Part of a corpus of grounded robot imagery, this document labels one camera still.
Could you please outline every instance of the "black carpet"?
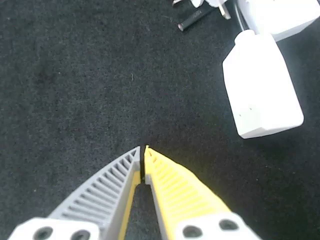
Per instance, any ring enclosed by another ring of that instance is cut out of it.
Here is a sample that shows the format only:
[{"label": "black carpet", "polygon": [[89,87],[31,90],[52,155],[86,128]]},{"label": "black carpet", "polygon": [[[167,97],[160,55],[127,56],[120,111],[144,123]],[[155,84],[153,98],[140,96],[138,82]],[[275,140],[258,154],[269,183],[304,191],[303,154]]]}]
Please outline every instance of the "black carpet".
[{"label": "black carpet", "polygon": [[[264,240],[320,239],[320,20],[279,42],[301,127],[243,140],[222,61],[239,28],[189,31],[166,0],[0,1],[0,239],[149,144],[193,171]],[[159,239],[139,186],[126,239]]]}]

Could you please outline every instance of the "black metal pin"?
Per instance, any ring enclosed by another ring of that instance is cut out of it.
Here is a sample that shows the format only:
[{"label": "black metal pin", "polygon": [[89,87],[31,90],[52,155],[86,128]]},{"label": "black metal pin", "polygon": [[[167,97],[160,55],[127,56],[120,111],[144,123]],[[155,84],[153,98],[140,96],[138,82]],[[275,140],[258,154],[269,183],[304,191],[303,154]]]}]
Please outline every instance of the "black metal pin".
[{"label": "black metal pin", "polygon": [[202,19],[207,14],[211,13],[215,8],[211,7],[209,4],[204,2],[202,6],[200,6],[191,16],[189,16],[186,20],[178,24],[178,28],[183,32],[185,29],[190,27],[195,22]]}]

